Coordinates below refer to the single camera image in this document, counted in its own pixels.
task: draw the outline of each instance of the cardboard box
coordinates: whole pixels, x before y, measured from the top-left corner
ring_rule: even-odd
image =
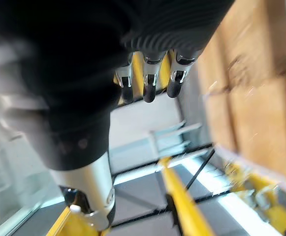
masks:
[[[286,176],[285,1],[237,0],[217,34],[219,45],[222,45],[222,53],[218,57],[222,58],[228,78],[229,94],[225,93],[229,96],[228,116],[234,127],[239,153]],[[206,77],[217,77],[209,71],[208,62],[209,59],[205,59],[204,66],[199,63],[202,67],[199,71],[204,69],[206,72],[202,74]],[[210,68],[214,70],[217,67],[211,65]],[[216,122],[221,122],[209,119],[214,123],[210,122],[211,129]],[[223,135],[216,137],[217,143],[223,143],[219,140],[224,138]]]

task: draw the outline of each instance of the robotic finger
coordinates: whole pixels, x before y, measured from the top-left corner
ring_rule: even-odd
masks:
[[[152,102],[156,96],[156,84],[159,76],[159,70],[163,57],[167,52],[146,53],[143,52],[144,65],[144,90],[143,97],[145,102]]]
[[[171,63],[170,79],[167,87],[167,94],[169,97],[174,98],[179,95],[182,83],[189,75],[189,71],[199,55],[199,51],[191,54],[179,50],[175,52]]]
[[[127,64],[116,69],[116,77],[122,91],[121,97],[125,103],[131,103],[133,101],[132,61],[133,53],[130,53]]]

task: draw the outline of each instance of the metal frame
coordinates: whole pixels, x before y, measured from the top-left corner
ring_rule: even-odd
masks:
[[[190,150],[189,152],[203,150],[203,149],[207,149],[211,147],[212,147],[212,144],[205,144],[202,146],[198,146],[194,148],[193,150]],[[204,166],[208,163],[209,159],[213,156],[213,154],[214,154],[214,150],[212,149],[206,161],[204,161],[201,168],[190,180],[188,186],[190,186],[196,180],[196,177],[203,170]],[[181,234],[189,235],[189,236],[198,236],[198,235],[214,236],[215,235],[214,232],[211,230],[210,226],[205,221],[205,218],[203,217],[202,213],[197,208],[196,204],[227,195],[230,193],[230,189],[223,191],[221,193],[218,193],[218,194],[210,193],[200,198],[193,199],[188,194],[186,187],[181,183],[181,181],[175,174],[174,170],[168,167],[170,162],[174,162],[175,158],[177,157],[181,157],[181,154],[175,155],[172,157],[166,157],[163,159],[159,158],[156,161],[152,161],[152,162],[140,165],[140,166],[133,167],[128,170],[124,170],[122,172],[116,173],[113,176],[113,177],[116,177],[118,175],[130,172],[130,171],[134,171],[140,168],[144,168],[146,166],[158,164],[162,168],[161,173],[162,173],[163,181],[166,186],[167,199],[169,196],[173,201],[172,202],[168,201],[168,205],[166,207],[163,207],[163,208],[156,207],[155,209],[151,210],[150,212],[146,214],[137,215],[129,219],[125,219],[123,221],[115,222],[111,226],[111,229],[115,229],[117,227],[124,227],[129,224],[135,223],[137,221],[148,219],[154,216],[158,216],[160,214],[172,213],[175,219],[175,224],[178,225]],[[148,207],[148,208],[152,208],[155,206],[154,204],[146,202],[145,200],[139,199],[130,194],[127,194],[127,196],[123,195],[121,197],[124,197],[131,202],[137,203],[140,206],[144,205],[145,207]],[[79,228],[77,231],[74,231],[74,235],[76,236],[85,235],[85,234],[96,236],[96,235],[103,235],[107,233],[107,231],[100,232],[100,233],[95,232],[93,228],[89,227],[77,215],[70,214],[68,208],[64,210],[62,215],[58,218],[58,220],[56,221],[54,226],[51,228],[47,236],[69,235],[67,234],[67,232],[71,232],[72,230],[76,228]]]

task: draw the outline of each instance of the black cable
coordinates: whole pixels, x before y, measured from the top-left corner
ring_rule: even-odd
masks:
[[[188,151],[186,151],[186,152],[182,152],[182,153],[173,155],[173,156],[172,156],[172,159],[174,159],[174,158],[176,158],[176,157],[180,157],[181,155],[184,155],[184,154],[188,154],[188,153],[190,153],[190,152],[199,151],[199,150],[203,150],[203,149],[206,149],[206,148],[211,148],[212,146],[213,146],[212,143],[200,145],[200,146],[197,146],[197,147],[195,147],[195,148],[192,148],[191,150],[188,150]],[[112,176],[116,177],[116,176],[118,176],[118,175],[121,175],[121,174],[130,172],[130,171],[134,171],[134,170],[137,170],[137,169],[146,167],[146,166],[156,165],[159,161],[160,161],[160,159],[157,159],[157,160],[151,161],[151,162],[147,162],[147,163],[145,163],[145,164],[143,164],[143,165],[135,166],[135,167],[132,167],[132,168],[130,168],[130,169],[117,172],[117,173],[113,174]]]
[[[229,193],[230,193],[230,190],[227,190],[227,191],[224,191],[224,192],[221,192],[218,194],[212,194],[211,193],[211,194],[205,195],[205,196],[200,197],[200,198],[194,198],[194,202],[195,203],[202,203],[202,202],[214,199],[214,198],[218,198],[218,197],[227,195]],[[111,228],[116,228],[119,226],[125,226],[127,224],[134,223],[134,222],[139,221],[139,220],[143,220],[143,219],[153,217],[153,216],[158,216],[158,215],[168,213],[168,212],[171,212],[168,206],[161,208],[161,209],[156,208],[155,210],[152,210],[152,211],[148,212],[147,214],[135,216],[135,217],[126,219],[124,221],[116,222],[115,224],[113,224],[111,226]]]
[[[186,190],[188,190],[191,185],[193,184],[193,182],[196,180],[197,176],[201,173],[201,171],[204,169],[204,167],[206,166],[206,164],[209,162],[209,160],[212,158],[212,156],[214,155],[215,150],[212,149],[210,154],[208,155],[208,157],[206,158],[206,160],[202,163],[202,165],[200,166],[200,168],[198,169],[198,171],[195,173],[195,175],[192,177],[192,179],[189,181],[189,183],[186,186]]]
[[[132,203],[137,204],[137,205],[140,205],[142,207],[146,207],[148,209],[158,208],[157,205],[155,205],[153,203],[150,203],[150,202],[148,202],[146,200],[140,199],[140,198],[138,198],[136,196],[133,196],[133,195],[131,195],[129,193],[126,193],[126,192],[124,192],[124,191],[122,191],[122,190],[120,190],[118,188],[115,189],[115,193],[116,193],[117,196],[119,196],[121,198],[124,198],[124,199],[126,199],[126,200],[128,200],[128,201],[130,201]]]

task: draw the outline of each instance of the glass panel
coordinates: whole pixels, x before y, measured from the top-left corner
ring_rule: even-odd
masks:
[[[0,235],[60,195],[26,138],[0,125]]]

